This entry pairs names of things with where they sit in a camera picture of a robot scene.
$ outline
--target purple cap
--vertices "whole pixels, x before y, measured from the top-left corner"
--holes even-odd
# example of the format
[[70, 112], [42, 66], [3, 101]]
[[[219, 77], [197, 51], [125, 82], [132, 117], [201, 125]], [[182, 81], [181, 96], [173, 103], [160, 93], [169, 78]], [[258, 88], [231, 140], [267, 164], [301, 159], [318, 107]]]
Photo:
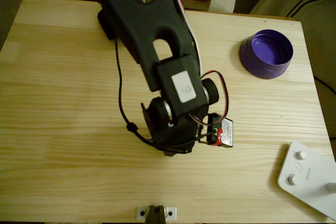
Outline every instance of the purple cap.
[[243, 40], [239, 55], [243, 66], [251, 74], [272, 79], [287, 69], [293, 56], [293, 46], [283, 34], [266, 29]]

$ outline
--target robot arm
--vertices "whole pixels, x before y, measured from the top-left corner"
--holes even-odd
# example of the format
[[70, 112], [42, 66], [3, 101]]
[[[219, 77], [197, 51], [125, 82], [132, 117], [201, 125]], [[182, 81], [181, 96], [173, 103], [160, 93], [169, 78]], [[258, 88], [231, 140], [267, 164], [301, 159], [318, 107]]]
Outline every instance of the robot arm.
[[[203, 119], [219, 95], [210, 79], [201, 80], [197, 41], [185, 19], [181, 0], [100, 3], [98, 19], [109, 39], [112, 34], [120, 37], [140, 64], [150, 90], [161, 92], [161, 97], [154, 98], [147, 109], [142, 104], [151, 145], [166, 155], [191, 152], [200, 125], [190, 115]], [[173, 54], [170, 58], [159, 60], [153, 46], [156, 39], [167, 41]]]

